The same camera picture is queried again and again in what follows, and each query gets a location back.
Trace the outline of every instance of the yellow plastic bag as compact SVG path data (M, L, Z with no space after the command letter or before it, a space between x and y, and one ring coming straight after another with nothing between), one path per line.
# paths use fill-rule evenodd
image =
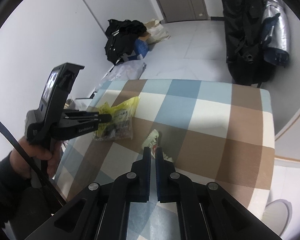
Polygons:
M117 106L110 107L108 102L98 108L99 114L111 114L109 123L99 124L96 140L118 140L133 138L132 117L139 104L139 97L130 98Z

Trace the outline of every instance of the device screen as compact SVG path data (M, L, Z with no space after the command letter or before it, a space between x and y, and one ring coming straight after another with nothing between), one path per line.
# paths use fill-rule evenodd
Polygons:
M51 95L51 92L52 92L52 89L53 89L53 85L56 82L56 79L57 79L59 71L60 71L60 69L57 69L57 70L54 70L54 71L51 72L51 74L50 74L50 76L48 78L48 81L46 83L46 86L44 88L42 98L47 103L49 102L50 95Z

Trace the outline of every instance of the metallic silver fabric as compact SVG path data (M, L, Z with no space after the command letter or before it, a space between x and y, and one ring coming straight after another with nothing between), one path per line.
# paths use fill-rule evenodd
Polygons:
M268 47L282 49L290 53L290 28L288 18L284 12L285 3L282 0L265 0L266 9L263 13L262 21L268 17L273 17L280 13L279 20L272 29L272 40Z

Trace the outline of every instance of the silver bolt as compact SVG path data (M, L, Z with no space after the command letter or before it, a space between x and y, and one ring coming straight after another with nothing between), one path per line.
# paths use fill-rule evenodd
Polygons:
M211 190L216 190L216 189L218 189L218 184L212 182L212 183L209 184L208 187L209 187L209 189L211 189Z
M134 179L136 176L137 176L137 175L136 175L134 172L129 172L129 173L127 174L127 178L128 178L128 179Z
M170 174L170 178L172 179L179 179L180 178L180 174L177 172L173 172Z
M96 190L96 189L98 189L98 187L99 187L98 183L95 183L95 182L92 182L92 183L88 186L88 188L89 188L90 190Z

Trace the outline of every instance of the checkered tablecloth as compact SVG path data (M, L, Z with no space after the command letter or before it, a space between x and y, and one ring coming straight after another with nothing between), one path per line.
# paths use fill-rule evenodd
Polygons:
M218 182L261 218L274 164L274 124L268 91L195 80L106 82L89 110L139 96L133 139L96 141L86 134L69 142L55 181L67 200L91 182L106 184L142 158L153 129L176 170L193 181ZM175 203L157 202L155 166L150 201L131 203L127 239L179 239Z

